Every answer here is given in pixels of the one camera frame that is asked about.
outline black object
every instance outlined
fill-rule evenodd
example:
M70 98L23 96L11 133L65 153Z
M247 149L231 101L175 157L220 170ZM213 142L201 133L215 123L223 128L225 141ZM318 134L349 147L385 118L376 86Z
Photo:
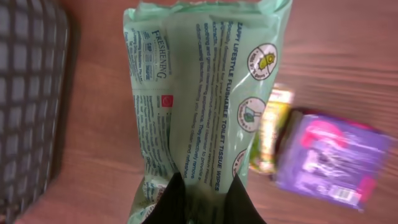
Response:
M13 223L59 173L70 32L53 1L0 0L0 223Z
M186 224L184 215L185 185L181 174L173 175L162 197L143 224ZM224 224L266 224L252 204L238 175L226 194Z
M274 160L276 162L276 168L280 165L280 158L283 153L287 150L286 147L292 141L294 137L294 131L299 127L301 120L303 119L303 112L300 110L290 110L285 121L285 125L279 131L279 135L275 142L275 155Z

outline gray plastic basket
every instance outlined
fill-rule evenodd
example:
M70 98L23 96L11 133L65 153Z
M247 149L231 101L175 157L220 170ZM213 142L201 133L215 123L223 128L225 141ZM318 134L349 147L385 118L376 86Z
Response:
M69 23L48 0L0 0L0 223L50 180Z

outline wet wipes pack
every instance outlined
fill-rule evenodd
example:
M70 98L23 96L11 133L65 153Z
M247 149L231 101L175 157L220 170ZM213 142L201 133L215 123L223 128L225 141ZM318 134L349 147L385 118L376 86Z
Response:
M234 176L245 184L254 133L277 75L291 0L140 3L124 13L144 178L142 223L179 172L185 216L222 223Z

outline circular icon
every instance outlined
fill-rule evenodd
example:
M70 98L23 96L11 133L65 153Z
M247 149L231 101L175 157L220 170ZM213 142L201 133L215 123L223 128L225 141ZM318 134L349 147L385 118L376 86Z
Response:
M278 61L278 53L274 44L262 44L256 47L248 57L248 69L256 80L268 78Z
M238 108L238 123L245 131L257 131L266 104L257 97L245 99Z
M241 168L242 161L244 159L244 155L246 150L241 151L238 156L236 156L234 164L232 165L232 176L235 177L236 173L238 172L239 168Z

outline brand logo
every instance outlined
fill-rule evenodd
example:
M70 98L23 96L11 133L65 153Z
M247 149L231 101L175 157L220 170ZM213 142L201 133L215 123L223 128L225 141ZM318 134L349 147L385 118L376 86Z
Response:
M310 147L312 143L319 139L328 139L336 143L339 147L344 147L345 142L342 141L343 133L335 125L326 121L313 121L305 129L302 138L302 145Z
M162 107L173 107L173 95L162 95Z

